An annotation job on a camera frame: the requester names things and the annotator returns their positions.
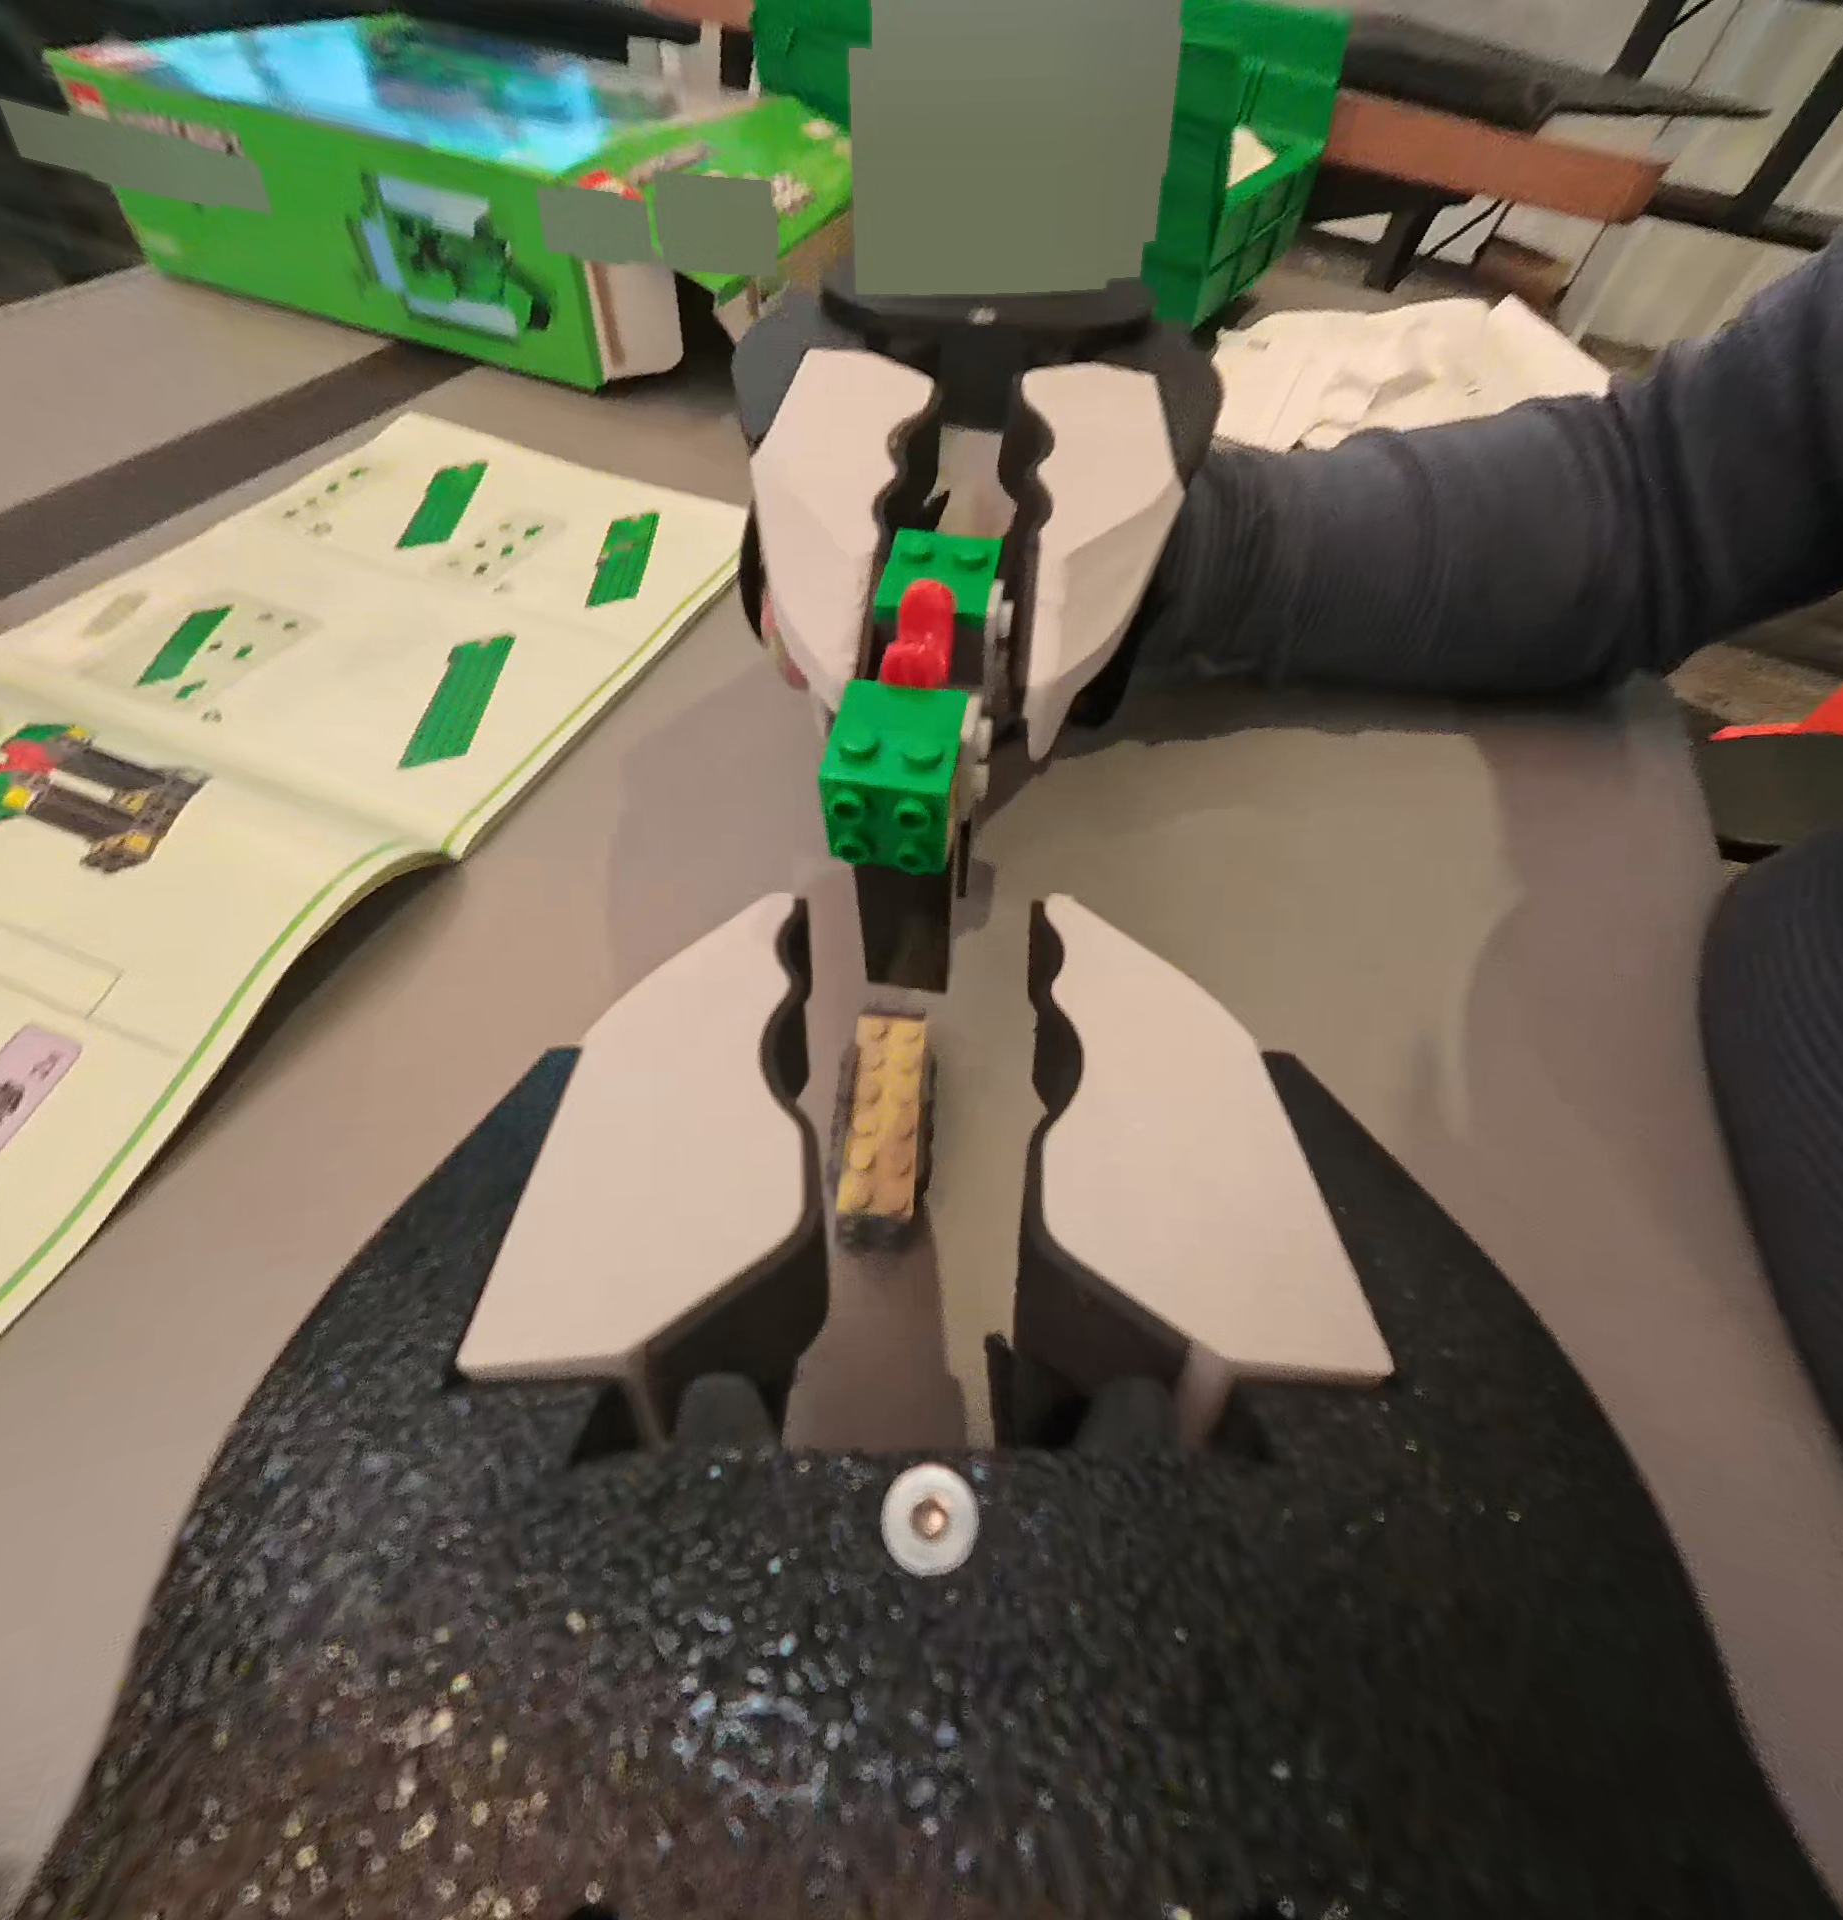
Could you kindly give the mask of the green red black brick model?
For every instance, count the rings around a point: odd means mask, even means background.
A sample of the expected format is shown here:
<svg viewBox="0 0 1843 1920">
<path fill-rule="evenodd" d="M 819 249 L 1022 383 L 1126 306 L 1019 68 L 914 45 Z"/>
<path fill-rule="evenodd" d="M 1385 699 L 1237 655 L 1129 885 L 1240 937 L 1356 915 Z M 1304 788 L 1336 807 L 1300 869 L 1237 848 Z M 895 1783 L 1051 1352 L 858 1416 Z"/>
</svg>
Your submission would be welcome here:
<svg viewBox="0 0 1843 1920">
<path fill-rule="evenodd" d="M 867 573 L 861 644 L 817 773 L 854 881 L 868 985 L 945 997 L 997 738 L 1010 719 L 1009 546 L 899 530 Z"/>
</svg>

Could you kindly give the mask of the red and black object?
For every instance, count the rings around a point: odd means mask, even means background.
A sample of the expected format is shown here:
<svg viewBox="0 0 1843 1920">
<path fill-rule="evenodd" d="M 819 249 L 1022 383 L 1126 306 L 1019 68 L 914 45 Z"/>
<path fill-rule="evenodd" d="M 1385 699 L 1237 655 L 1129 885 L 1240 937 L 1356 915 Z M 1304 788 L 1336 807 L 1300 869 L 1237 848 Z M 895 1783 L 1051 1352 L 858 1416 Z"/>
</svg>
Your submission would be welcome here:
<svg viewBox="0 0 1843 1920">
<path fill-rule="evenodd" d="M 1695 749 L 1725 861 L 1757 863 L 1843 829 L 1843 684 L 1799 722 L 1727 726 Z"/>
</svg>

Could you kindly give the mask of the person's right forearm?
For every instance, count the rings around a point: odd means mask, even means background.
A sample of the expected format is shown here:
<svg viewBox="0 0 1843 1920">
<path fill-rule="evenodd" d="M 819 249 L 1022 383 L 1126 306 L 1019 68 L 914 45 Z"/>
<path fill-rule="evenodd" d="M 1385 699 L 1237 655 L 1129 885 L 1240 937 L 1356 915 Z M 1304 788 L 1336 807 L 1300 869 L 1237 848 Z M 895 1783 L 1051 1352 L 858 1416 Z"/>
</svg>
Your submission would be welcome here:
<svg viewBox="0 0 1843 1920">
<path fill-rule="evenodd" d="M 1843 591 L 1843 230 L 1605 396 L 1212 452 L 1106 687 L 1534 695 Z"/>
</svg>

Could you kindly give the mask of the green cardboard toy box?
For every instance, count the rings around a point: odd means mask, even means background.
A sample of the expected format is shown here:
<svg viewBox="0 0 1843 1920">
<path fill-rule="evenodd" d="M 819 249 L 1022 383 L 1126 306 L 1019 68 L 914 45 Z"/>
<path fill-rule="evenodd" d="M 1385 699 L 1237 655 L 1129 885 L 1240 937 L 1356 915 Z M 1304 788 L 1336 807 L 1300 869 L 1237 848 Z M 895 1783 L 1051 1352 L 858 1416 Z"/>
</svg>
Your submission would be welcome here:
<svg viewBox="0 0 1843 1920">
<path fill-rule="evenodd" d="M 170 162 L 254 170 L 254 207 L 184 186 L 117 186 L 144 258 L 175 279 L 458 353 L 577 390 L 673 372 L 683 288 L 745 324 L 852 201 L 828 110 L 721 84 L 697 26 L 612 20 L 597 53 L 571 26 L 482 28 L 466 6 L 352 6 L 293 21 L 59 45 L 46 63 L 78 130 L 137 130 Z M 669 176 L 761 180 L 777 265 L 735 273 L 748 208 L 686 194 L 669 262 L 604 260 L 573 239 L 606 201 L 628 235 Z"/>
</svg>

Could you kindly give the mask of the brown wooden bench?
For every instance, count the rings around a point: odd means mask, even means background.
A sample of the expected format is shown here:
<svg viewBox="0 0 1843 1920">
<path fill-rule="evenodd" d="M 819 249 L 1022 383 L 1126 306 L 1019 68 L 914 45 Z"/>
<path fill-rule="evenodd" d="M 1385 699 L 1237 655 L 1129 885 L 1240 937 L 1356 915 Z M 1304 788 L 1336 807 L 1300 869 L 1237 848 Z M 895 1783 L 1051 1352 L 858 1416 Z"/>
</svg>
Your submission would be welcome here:
<svg viewBox="0 0 1843 1920">
<path fill-rule="evenodd" d="M 1385 217 L 1365 287 L 1394 291 L 1449 208 L 1483 201 L 1602 227 L 1630 225 L 1644 215 L 1665 174 L 1667 163 L 1657 156 L 1580 147 L 1345 91 L 1304 221 L 1324 227 Z"/>
</svg>

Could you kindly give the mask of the person's torso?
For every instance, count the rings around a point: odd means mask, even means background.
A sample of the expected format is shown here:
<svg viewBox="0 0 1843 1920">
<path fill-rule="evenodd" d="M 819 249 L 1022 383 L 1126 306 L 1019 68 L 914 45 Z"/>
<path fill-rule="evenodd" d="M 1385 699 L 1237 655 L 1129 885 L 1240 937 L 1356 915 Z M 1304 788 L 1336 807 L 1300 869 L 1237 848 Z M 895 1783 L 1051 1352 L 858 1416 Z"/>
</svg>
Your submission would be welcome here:
<svg viewBox="0 0 1843 1920">
<path fill-rule="evenodd" d="M 1843 1445 L 1843 829 L 1727 888 L 1698 1024 L 1753 1244 Z"/>
</svg>

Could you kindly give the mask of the brick building instruction booklet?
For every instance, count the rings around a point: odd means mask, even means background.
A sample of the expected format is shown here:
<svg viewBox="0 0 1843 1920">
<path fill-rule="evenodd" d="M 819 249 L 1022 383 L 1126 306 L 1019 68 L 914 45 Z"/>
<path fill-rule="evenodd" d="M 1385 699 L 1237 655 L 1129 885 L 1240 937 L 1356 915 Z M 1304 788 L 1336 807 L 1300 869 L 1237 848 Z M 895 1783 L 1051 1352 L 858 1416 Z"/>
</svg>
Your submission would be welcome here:
<svg viewBox="0 0 1843 1920">
<path fill-rule="evenodd" d="M 0 1336 L 352 906 L 729 590 L 742 509 L 428 417 L 0 634 Z"/>
</svg>

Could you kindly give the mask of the tan and black brick piece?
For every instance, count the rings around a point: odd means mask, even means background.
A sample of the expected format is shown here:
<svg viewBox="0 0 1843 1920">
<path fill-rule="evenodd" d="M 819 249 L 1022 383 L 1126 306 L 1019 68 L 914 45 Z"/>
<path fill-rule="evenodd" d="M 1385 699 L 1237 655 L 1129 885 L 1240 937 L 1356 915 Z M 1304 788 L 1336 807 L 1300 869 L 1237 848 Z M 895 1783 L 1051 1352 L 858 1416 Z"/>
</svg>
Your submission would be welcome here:
<svg viewBox="0 0 1843 1920">
<path fill-rule="evenodd" d="M 888 1251 L 910 1239 L 932 1180 L 934 1112 L 929 1023 L 891 1005 L 861 1010 L 838 1070 L 828 1148 L 841 1247 Z"/>
</svg>

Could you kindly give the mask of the green plastic crate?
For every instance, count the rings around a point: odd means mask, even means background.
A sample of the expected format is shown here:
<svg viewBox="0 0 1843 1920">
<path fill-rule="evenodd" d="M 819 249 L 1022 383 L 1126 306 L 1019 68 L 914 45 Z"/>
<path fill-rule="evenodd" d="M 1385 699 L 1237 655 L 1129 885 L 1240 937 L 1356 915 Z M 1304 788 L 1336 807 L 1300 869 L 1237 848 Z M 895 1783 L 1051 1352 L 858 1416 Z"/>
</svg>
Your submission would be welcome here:
<svg viewBox="0 0 1843 1920">
<path fill-rule="evenodd" d="M 877 291 L 1141 279 L 1208 324 L 1290 246 L 1340 100 L 1341 12 L 761 2 L 758 79 L 852 139 Z"/>
</svg>

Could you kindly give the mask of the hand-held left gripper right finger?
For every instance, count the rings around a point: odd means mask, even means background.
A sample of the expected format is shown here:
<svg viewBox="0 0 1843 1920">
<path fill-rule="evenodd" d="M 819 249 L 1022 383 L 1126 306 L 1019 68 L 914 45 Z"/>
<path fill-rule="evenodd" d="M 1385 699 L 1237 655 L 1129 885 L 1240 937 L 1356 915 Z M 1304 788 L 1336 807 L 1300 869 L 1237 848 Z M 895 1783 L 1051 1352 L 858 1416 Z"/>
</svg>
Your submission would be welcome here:
<svg viewBox="0 0 1843 1920">
<path fill-rule="evenodd" d="M 1248 1027 L 1074 897 L 1029 910 L 1029 1000 L 1019 1434 L 1124 1382 L 1186 1445 L 1237 1389 L 1385 1387 L 1388 1339 Z"/>
</svg>

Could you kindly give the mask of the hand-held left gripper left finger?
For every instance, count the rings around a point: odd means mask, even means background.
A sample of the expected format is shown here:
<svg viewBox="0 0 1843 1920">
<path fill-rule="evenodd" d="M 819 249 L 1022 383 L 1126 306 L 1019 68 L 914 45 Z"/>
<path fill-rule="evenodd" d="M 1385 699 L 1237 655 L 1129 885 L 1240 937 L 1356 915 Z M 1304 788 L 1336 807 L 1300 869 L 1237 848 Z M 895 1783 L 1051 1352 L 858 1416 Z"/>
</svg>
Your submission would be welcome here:
<svg viewBox="0 0 1843 1920">
<path fill-rule="evenodd" d="M 809 909 L 770 895 L 584 1033 L 455 1369 L 608 1382 L 664 1438 L 709 1376 L 784 1429 L 828 1317 L 809 1083 Z"/>
</svg>

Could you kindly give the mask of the white paper sheets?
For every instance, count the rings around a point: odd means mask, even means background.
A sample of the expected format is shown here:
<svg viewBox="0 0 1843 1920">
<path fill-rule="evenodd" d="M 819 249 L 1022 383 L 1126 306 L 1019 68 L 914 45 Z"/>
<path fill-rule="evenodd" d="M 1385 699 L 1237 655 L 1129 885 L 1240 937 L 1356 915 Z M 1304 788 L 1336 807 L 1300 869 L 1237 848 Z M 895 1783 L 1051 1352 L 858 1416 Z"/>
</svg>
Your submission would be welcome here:
<svg viewBox="0 0 1843 1920">
<path fill-rule="evenodd" d="M 1216 349 L 1216 441 L 1266 452 L 1605 396 L 1612 374 L 1516 298 L 1272 313 Z"/>
</svg>

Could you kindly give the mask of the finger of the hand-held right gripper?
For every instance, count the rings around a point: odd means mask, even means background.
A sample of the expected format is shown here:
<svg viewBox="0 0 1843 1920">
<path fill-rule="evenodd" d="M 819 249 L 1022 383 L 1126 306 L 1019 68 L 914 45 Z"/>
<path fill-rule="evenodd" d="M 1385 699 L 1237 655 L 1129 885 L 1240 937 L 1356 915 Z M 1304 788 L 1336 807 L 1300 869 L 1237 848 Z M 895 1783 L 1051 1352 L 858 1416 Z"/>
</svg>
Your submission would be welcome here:
<svg viewBox="0 0 1843 1920">
<path fill-rule="evenodd" d="M 748 355 L 748 625 L 833 725 L 888 520 L 932 482 L 938 383 L 873 350 Z"/>
<path fill-rule="evenodd" d="M 1155 366 L 1039 366 L 1009 422 L 1016 487 L 1010 681 L 1029 760 L 1121 649 L 1182 509 Z"/>
</svg>

